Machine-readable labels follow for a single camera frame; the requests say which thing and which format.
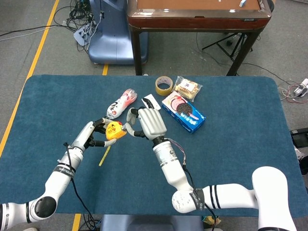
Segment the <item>floor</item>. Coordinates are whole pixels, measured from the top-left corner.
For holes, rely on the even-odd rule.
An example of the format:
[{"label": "floor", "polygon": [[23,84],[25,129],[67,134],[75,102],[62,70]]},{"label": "floor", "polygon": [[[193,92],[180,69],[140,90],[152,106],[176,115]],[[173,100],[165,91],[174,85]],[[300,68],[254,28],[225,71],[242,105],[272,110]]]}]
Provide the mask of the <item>floor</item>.
[{"label": "floor", "polygon": [[[59,2],[57,8],[69,5]],[[0,33],[46,25],[53,0],[2,0],[0,1]],[[260,65],[284,80],[301,82],[308,77],[308,4],[293,0],[278,0],[271,21],[261,33],[245,62]],[[67,18],[68,12],[57,15],[58,21]],[[18,32],[3,36],[27,34]],[[0,41],[0,137],[3,136],[26,76],[38,49],[42,33]],[[231,61],[218,47],[205,52],[197,48],[222,38],[222,34],[209,33],[151,33],[150,56],[144,65],[149,75],[225,75]],[[34,74],[101,75],[103,66],[93,64],[88,55],[76,50],[73,34],[64,28],[49,30],[35,66]],[[133,66],[111,65],[108,75],[134,75]],[[286,86],[269,72],[251,65],[242,65],[240,75],[269,76],[277,85]],[[282,102],[289,129],[308,127],[306,104]],[[308,177],[304,180],[308,186]],[[257,218],[221,218],[219,225],[225,231],[255,231]],[[18,225],[12,231],[35,226],[41,231],[71,230],[74,215],[56,214],[51,219],[31,225]],[[308,217],[295,219],[298,231],[307,231]]]}]

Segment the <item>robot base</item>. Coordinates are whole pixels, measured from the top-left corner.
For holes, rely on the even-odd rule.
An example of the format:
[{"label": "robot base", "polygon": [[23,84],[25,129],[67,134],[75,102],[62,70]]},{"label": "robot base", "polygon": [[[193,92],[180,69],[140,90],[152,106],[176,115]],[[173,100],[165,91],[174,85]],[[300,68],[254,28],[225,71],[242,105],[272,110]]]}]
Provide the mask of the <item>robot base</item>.
[{"label": "robot base", "polygon": [[[98,64],[134,64],[127,0],[90,0],[97,31],[88,49],[90,60]],[[149,33],[140,34],[141,61],[148,59]]]},{"label": "robot base", "polygon": [[[141,61],[148,59],[149,33],[140,34]],[[90,60],[98,64],[134,64],[130,33],[112,35],[97,31],[88,50]]]},{"label": "robot base", "polygon": [[201,216],[103,215],[101,230],[203,231]]}]

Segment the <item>tape roll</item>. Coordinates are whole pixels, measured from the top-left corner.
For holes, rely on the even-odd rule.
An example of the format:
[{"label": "tape roll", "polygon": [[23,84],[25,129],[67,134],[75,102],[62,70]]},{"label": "tape roll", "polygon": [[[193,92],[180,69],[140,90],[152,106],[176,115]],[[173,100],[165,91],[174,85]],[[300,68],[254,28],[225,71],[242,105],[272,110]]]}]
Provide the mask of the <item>tape roll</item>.
[{"label": "tape roll", "polygon": [[[169,85],[169,88],[167,89],[161,89],[159,88],[159,84],[162,84],[162,83],[166,83]],[[155,81],[155,90],[156,90],[156,93],[159,94],[159,95],[162,95],[162,96],[166,96],[166,95],[169,95],[171,93],[171,90],[172,90],[172,86],[173,86],[173,81],[171,78],[169,78],[168,76],[161,76],[161,77],[158,77],[157,80]]]}]

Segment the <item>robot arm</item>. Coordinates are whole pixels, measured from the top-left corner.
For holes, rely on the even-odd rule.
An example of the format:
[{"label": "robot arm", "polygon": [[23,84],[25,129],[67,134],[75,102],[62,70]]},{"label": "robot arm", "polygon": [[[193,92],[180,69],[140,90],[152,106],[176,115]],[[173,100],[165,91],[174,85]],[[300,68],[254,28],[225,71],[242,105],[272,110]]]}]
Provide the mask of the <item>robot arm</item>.
[{"label": "robot arm", "polygon": [[[129,124],[134,124],[136,118],[140,120],[142,131],[134,131]],[[143,133],[153,141],[153,151],[167,182],[177,189],[172,204],[178,212],[203,210],[205,203],[209,208],[255,208],[259,209],[259,231],[296,231],[289,211],[287,180],[278,169],[256,169],[252,175],[253,190],[240,184],[224,184],[195,191],[189,185],[170,141],[164,138],[167,129],[157,110],[130,109],[125,127],[130,135]]]},{"label": "robot arm", "polygon": [[93,132],[104,133],[106,125],[110,122],[111,120],[102,118],[95,122],[89,122],[82,129],[72,145],[68,147],[69,156],[65,152],[63,158],[46,181],[45,193],[42,196],[24,204],[1,204],[0,231],[7,230],[19,223],[31,223],[51,217],[56,211],[60,196],[65,192],[83,160],[83,152],[89,146],[106,147],[116,142],[116,139],[110,141],[95,141],[93,139]]}]

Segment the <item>metal table leg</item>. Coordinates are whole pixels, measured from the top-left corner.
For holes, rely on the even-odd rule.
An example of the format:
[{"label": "metal table leg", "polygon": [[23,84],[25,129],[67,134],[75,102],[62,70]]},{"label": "metal table leg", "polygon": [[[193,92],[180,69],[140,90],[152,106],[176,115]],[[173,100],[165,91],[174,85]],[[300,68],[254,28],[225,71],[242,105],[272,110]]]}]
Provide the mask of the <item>metal table leg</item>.
[{"label": "metal table leg", "polygon": [[256,39],[258,38],[261,31],[254,32],[254,33],[247,33],[247,38],[242,46],[242,48],[239,50],[238,55],[236,56],[232,66],[230,67],[227,76],[235,76],[237,73],[237,70],[240,68],[242,62],[244,61],[246,55],[250,51],[251,47],[255,43]]},{"label": "metal table leg", "polygon": [[142,76],[141,49],[138,31],[131,31],[131,42],[134,54],[134,64],[137,76]]}]

